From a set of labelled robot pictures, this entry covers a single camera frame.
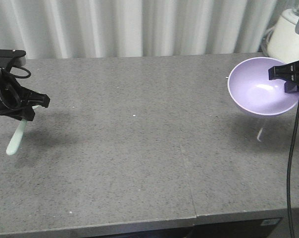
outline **white curtain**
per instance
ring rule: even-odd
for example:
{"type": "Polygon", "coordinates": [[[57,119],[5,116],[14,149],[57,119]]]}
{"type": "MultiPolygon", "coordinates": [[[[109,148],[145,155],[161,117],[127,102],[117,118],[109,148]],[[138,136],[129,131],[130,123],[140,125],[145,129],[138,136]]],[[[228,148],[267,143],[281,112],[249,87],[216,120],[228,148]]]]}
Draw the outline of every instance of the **white curtain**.
{"type": "Polygon", "coordinates": [[[276,0],[0,0],[0,49],[28,59],[256,52],[276,0]]]}

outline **gray countertop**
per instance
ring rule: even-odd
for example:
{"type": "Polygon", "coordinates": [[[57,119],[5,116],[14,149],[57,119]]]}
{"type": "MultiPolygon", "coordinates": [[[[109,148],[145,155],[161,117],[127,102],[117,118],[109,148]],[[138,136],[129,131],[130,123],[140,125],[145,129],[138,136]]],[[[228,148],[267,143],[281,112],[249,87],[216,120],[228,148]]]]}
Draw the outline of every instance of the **gray countertop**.
{"type": "MultiPolygon", "coordinates": [[[[0,237],[88,237],[283,216],[295,110],[266,121],[227,91],[260,54],[28,60],[50,96],[14,156],[0,117],[0,237]]],[[[292,170],[299,208],[299,132],[292,170]]]]}

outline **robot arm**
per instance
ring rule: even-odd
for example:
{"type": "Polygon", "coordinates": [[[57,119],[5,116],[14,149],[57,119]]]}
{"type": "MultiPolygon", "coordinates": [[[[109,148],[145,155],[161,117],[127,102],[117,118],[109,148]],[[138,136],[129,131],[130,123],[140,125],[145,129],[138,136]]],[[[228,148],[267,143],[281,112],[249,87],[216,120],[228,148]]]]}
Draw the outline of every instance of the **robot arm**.
{"type": "MultiPolygon", "coordinates": [[[[299,34],[299,20],[295,31],[299,34]]],[[[283,79],[285,83],[285,93],[299,92],[299,61],[282,66],[274,66],[268,71],[269,80],[283,79]]]]}
{"type": "Polygon", "coordinates": [[[32,106],[48,107],[50,98],[28,88],[22,87],[16,78],[28,78],[30,71],[23,68],[25,51],[0,50],[0,116],[8,116],[17,120],[32,121],[35,112],[32,106]],[[28,72],[27,76],[17,76],[10,73],[12,67],[28,72]]]}

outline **bowl rim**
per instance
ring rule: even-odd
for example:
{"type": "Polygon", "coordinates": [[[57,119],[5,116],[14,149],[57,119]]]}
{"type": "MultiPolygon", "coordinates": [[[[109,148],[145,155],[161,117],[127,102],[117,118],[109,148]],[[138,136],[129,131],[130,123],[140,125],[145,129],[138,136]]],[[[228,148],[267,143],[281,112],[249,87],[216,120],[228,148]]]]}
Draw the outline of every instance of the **bowl rim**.
{"type": "Polygon", "coordinates": [[[250,58],[250,59],[246,59],[242,62],[240,62],[239,64],[237,64],[230,72],[229,74],[229,77],[228,77],[228,82],[227,82],[227,87],[228,87],[228,90],[229,90],[229,93],[230,93],[230,96],[231,98],[233,99],[233,101],[243,110],[245,110],[246,112],[248,113],[252,113],[252,114],[255,114],[255,115],[259,115],[259,116],[277,116],[277,115],[280,115],[280,114],[283,114],[287,111],[289,111],[290,109],[292,109],[297,103],[298,101],[296,101],[293,105],[291,105],[290,107],[288,107],[287,109],[283,110],[283,111],[280,111],[280,112],[277,112],[277,113],[258,113],[258,112],[255,112],[255,111],[252,111],[252,110],[249,110],[245,107],[243,107],[240,103],[238,103],[236,101],[236,99],[233,97],[232,93],[231,93],[231,90],[230,90],[230,79],[231,79],[231,75],[232,73],[236,70],[237,67],[239,67],[241,64],[247,62],[247,61],[250,61],[250,60],[259,60],[259,59],[270,59],[270,60],[274,60],[274,61],[277,61],[277,62],[280,62],[282,64],[285,64],[284,62],[282,62],[281,60],[279,59],[274,59],[274,58],[271,58],[271,57],[254,57],[254,58],[250,58]]]}

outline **white appliance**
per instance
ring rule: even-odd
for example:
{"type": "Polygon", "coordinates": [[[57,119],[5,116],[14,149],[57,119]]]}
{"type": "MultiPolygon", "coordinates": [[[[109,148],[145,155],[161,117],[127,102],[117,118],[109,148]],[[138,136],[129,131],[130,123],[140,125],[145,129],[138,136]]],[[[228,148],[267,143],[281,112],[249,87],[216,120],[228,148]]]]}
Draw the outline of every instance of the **white appliance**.
{"type": "Polygon", "coordinates": [[[284,63],[299,60],[299,34],[295,31],[298,20],[299,11],[295,8],[283,11],[267,44],[270,57],[284,63]]]}

